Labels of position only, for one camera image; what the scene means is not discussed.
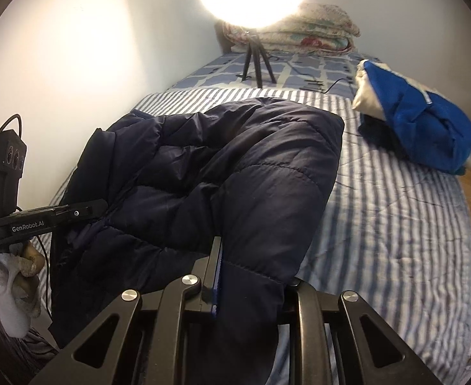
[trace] cable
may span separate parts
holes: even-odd
[[[269,59],[275,58],[275,60],[281,60],[280,57],[278,57],[276,55],[270,55],[268,52],[266,52],[266,54],[267,54]],[[309,76],[310,78],[312,78],[312,80],[314,82],[319,82],[319,80],[315,76],[313,76],[312,74],[309,74],[308,72],[307,73],[300,72],[298,69],[296,69],[296,67],[293,64],[291,64],[290,61],[286,60],[285,63],[288,64],[288,66],[290,66],[290,68],[296,74]],[[352,87],[353,83],[348,78],[339,78],[326,91],[321,91],[321,90],[318,90],[318,89],[315,89],[315,88],[308,88],[308,87],[301,87],[300,89],[304,90],[304,91],[313,91],[313,92],[319,92],[321,94],[327,94],[334,87],[334,85],[337,84],[339,81],[346,81],[348,83],[349,89],[352,92],[352,96],[353,96],[353,98],[355,98],[355,92],[354,92],[353,87]]]
[[[0,133],[12,122],[15,118],[18,119],[18,137],[21,139],[21,116],[19,114],[14,114],[7,119],[5,123],[0,126]]]
[[[44,254],[44,259],[46,261],[46,296],[45,296],[45,303],[46,303],[46,312],[48,313],[48,316],[50,317],[50,320],[53,321],[51,317],[51,311],[50,311],[50,306],[48,304],[48,287],[50,285],[50,261],[48,259],[48,254],[46,253],[46,249],[44,248],[43,242],[41,241],[41,238],[39,235],[36,236],[38,238],[39,244],[41,245],[41,249],[43,249],[43,254]]]

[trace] work glove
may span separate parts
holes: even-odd
[[[13,253],[0,253],[0,322],[10,337],[23,338],[31,318],[41,314],[37,274],[45,260],[31,242],[10,250]]]

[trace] blue patterned bedsheet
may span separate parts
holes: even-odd
[[[214,59],[203,68],[198,69],[182,81],[175,84],[170,91],[193,90],[204,87],[219,88],[255,88],[255,70],[253,62],[248,71],[249,79],[242,81],[240,76],[244,67],[246,54],[227,53]],[[270,53],[270,63],[276,84],[271,82],[269,73],[262,62],[262,81],[264,88],[273,89],[309,89],[311,91],[326,91],[338,79],[330,94],[353,98],[356,85],[354,83],[357,65],[362,59],[379,61],[377,58],[353,52],[342,57],[323,57],[318,55],[303,55],[289,52]]]

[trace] white cloth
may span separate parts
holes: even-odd
[[[10,337],[23,338],[31,326],[31,316],[40,314],[39,296],[32,299],[15,282],[26,266],[26,259],[9,253],[0,253],[0,322]]]

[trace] bedroom wall corner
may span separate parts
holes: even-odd
[[[0,18],[0,125],[14,113],[23,117],[21,208],[48,204],[97,127],[221,54],[214,20],[198,4],[11,3]]]
[[[471,10],[463,0],[306,0],[337,4],[360,27],[355,43],[438,89],[471,119]]]

